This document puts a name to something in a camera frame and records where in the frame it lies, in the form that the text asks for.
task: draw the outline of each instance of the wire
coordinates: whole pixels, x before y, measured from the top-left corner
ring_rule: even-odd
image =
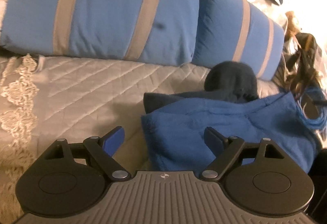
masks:
[[[310,97],[314,100],[325,100],[326,99],[326,93],[322,89],[317,88],[317,87],[310,87],[305,90],[305,93],[308,95],[311,94]],[[304,113],[306,104],[303,108],[301,107],[302,97],[303,97],[303,95],[300,97],[300,99],[297,103],[297,113],[299,115],[300,120],[310,130],[318,130],[318,131],[322,132],[326,128],[326,125],[327,125],[327,107],[317,106],[317,110],[319,112],[319,117],[316,119],[307,118]]]

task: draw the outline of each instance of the ribbed surface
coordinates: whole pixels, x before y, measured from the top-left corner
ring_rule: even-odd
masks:
[[[138,172],[114,183],[99,204],[77,216],[45,219],[25,215],[17,224],[313,224],[305,214],[264,218],[233,205],[215,183],[192,172]]]

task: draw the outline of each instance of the bed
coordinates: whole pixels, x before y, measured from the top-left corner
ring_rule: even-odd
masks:
[[[294,10],[303,31],[314,34],[326,48],[325,1],[284,0],[282,7]],[[131,173],[149,169],[140,120],[143,94],[203,90],[208,71],[193,64],[172,67],[1,53],[0,223],[11,223],[22,213],[14,195],[15,182],[58,138],[81,142],[122,126],[125,141],[115,160]],[[272,82],[258,81],[260,97],[277,92]]]

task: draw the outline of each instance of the cable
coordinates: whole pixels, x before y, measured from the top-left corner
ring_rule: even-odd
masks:
[[[306,94],[311,94],[310,98],[314,100],[325,100],[326,93],[317,87],[310,87],[305,90]],[[327,125],[327,107],[319,107],[317,106],[317,110],[319,111],[319,117],[316,119],[309,119],[305,116],[304,108],[301,107],[303,95],[300,97],[296,107],[297,107],[297,114],[302,121],[302,123],[309,128],[310,130],[318,130],[322,132]]]

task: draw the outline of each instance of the lace trim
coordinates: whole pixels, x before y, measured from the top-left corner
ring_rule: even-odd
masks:
[[[29,150],[31,131],[35,127],[37,117],[33,114],[33,98],[38,88],[32,82],[32,73],[36,62],[27,55],[22,64],[15,70],[19,79],[4,87],[4,81],[11,71],[16,57],[11,58],[0,80],[0,96],[7,98],[15,105],[14,110],[0,114],[1,128],[12,136],[12,142],[0,143],[0,171],[6,173],[9,182],[0,186],[0,222],[10,224],[22,215],[22,209],[15,195],[15,186],[20,176],[34,162],[35,156]]]

